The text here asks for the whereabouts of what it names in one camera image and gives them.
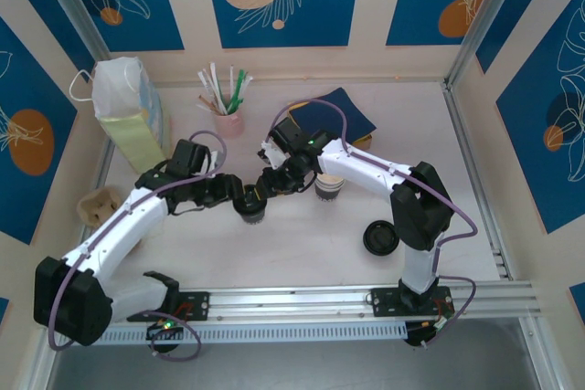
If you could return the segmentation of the black plastic cup lid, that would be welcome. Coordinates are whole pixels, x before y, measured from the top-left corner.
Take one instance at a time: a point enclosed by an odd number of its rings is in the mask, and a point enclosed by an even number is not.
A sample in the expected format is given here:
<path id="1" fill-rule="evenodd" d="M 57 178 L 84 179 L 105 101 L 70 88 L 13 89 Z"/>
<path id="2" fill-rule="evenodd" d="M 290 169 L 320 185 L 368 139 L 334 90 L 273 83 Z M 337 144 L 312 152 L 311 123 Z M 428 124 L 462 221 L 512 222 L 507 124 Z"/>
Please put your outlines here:
<path id="1" fill-rule="evenodd" d="M 372 222 L 363 234 L 365 249 L 378 257 L 385 257 L 399 246 L 399 236 L 395 227 L 385 220 Z"/>
<path id="2" fill-rule="evenodd" d="M 243 195 L 242 197 L 245 199 L 245 212 L 244 213 L 254 213 L 261 210 L 265 211 L 267 206 L 266 199 L 260 199 L 256 193 L 256 188 L 254 184 L 247 184 L 248 191 L 247 194 Z"/>

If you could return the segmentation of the printed paper gift bag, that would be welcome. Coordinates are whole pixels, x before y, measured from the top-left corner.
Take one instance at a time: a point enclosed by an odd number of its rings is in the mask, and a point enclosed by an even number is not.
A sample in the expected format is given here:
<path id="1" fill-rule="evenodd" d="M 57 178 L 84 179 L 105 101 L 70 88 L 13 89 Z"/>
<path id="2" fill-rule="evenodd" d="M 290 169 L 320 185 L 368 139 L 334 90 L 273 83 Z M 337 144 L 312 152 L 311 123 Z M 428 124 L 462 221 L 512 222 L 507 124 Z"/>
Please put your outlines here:
<path id="1" fill-rule="evenodd" d="M 100 61 L 76 76 L 90 81 L 91 95 L 78 98 L 69 89 L 70 98 L 92 103 L 98 123 L 136 173 L 170 157 L 169 116 L 138 57 Z"/>

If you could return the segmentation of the brown cardboard cup carrier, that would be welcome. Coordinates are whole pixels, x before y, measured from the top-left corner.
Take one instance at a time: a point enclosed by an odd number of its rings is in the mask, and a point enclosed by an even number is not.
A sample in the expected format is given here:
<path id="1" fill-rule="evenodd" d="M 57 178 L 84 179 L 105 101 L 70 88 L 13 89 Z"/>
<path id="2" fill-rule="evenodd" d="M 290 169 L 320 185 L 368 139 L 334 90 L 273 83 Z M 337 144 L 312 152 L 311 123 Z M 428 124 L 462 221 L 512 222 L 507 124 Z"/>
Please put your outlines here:
<path id="1" fill-rule="evenodd" d="M 81 198 L 77 213 L 85 226 L 97 229 L 112 217 L 121 204 L 118 192 L 112 186 L 104 186 Z"/>

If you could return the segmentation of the pink straw holder cup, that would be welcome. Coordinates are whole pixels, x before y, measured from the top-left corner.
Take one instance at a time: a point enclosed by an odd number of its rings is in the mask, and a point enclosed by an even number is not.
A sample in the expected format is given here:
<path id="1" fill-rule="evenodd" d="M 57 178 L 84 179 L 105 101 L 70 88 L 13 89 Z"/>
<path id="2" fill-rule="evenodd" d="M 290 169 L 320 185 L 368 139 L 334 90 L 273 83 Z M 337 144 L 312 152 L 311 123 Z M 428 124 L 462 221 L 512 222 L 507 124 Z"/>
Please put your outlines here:
<path id="1" fill-rule="evenodd" d="M 215 115 L 214 124 L 217 134 L 224 139 L 235 139 L 245 130 L 245 122 L 241 110 L 229 115 Z"/>

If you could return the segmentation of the navy blue napkin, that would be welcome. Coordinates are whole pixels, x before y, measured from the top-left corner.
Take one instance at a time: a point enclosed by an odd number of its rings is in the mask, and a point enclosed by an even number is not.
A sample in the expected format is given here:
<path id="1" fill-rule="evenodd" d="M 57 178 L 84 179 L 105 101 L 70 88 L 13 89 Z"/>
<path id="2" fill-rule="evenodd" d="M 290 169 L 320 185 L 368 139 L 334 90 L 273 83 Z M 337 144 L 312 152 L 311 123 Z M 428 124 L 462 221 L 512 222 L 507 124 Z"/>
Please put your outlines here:
<path id="1" fill-rule="evenodd" d="M 319 97 L 318 100 L 332 103 L 344 113 L 346 116 L 345 139 L 348 143 L 367 137 L 377 128 L 351 101 L 343 88 L 337 88 Z M 316 101 L 290 108 L 289 116 L 301 130 L 308 134 L 314 134 L 320 130 L 331 132 L 338 137 L 342 134 L 343 121 L 339 113 Z"/>

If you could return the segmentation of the small circuit board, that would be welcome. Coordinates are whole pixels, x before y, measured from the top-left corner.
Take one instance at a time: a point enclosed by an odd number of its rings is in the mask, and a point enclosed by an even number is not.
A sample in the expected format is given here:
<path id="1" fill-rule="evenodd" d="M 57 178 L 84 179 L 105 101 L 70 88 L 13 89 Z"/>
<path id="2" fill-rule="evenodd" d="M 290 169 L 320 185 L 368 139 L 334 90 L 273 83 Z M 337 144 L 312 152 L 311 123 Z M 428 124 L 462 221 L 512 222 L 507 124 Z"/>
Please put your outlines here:
<path id="1" fill-rule="evenodd" d="M 412 347 L 427 349 L 433 339 L 448 327 L 450 321 L 440 318 L 438 321 L 414 321 L 407 322 L 407 339 L 405 342 Z"/>
<path id="2" fill-rule="evenodd" d="M 147 341 L 175 341 L 183 338 L 184 328 L 175 321 L 158 321 L 146 329 Z"/>

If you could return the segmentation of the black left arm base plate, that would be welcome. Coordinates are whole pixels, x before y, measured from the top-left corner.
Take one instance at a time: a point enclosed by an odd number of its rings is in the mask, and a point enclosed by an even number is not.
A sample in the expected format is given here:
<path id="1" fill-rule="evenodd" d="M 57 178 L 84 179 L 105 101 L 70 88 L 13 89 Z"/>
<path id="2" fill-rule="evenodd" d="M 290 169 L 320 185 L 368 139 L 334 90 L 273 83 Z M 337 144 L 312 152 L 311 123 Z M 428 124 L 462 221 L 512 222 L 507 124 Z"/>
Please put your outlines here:
<path id="1" fill-rule="evenodd" d="M 173 315 L 183 321 L 206 321 L 210 296 L 208 291 L 180 291 Z"/>

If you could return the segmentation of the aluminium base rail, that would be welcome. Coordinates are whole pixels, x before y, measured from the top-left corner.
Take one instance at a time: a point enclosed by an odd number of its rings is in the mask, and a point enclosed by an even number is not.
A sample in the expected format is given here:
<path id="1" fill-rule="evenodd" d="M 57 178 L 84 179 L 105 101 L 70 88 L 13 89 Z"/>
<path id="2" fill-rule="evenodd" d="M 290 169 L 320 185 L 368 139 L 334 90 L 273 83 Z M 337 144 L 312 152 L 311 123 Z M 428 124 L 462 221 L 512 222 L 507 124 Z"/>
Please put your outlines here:
<path id="1" fill-rule="evenodd" d="M 473 290 L 465 281 L 444 281 L 451 290 L 455 312 L 462 310 L 468 319 L 540 317 L 542 310 L 528 281 L 480 281 Z M 376 318 L 396 321 L 420 321 L 429 316 L 375 317 L 371 290 L 376 285 L 329 287 L 282 287 L 210 289 L 209 321 L 223 322 L 309 322 L 372 321 Z"/>

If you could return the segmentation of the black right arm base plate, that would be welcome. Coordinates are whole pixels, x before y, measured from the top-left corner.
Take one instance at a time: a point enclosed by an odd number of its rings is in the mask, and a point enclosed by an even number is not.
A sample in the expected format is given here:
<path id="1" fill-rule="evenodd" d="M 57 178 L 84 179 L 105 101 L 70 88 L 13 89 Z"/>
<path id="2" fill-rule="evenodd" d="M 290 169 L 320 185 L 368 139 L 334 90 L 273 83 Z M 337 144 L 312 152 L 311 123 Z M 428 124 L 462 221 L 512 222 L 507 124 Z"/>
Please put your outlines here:
<path id="1" fill-rule="evenodd" d="M 455 310 L 448 301 L 451 296 L 451 290 L 445 286 L 435 286 L 423 294 L 416 294 L 406 287 L 371 290 L 375 317 L 452 317 Z"/>

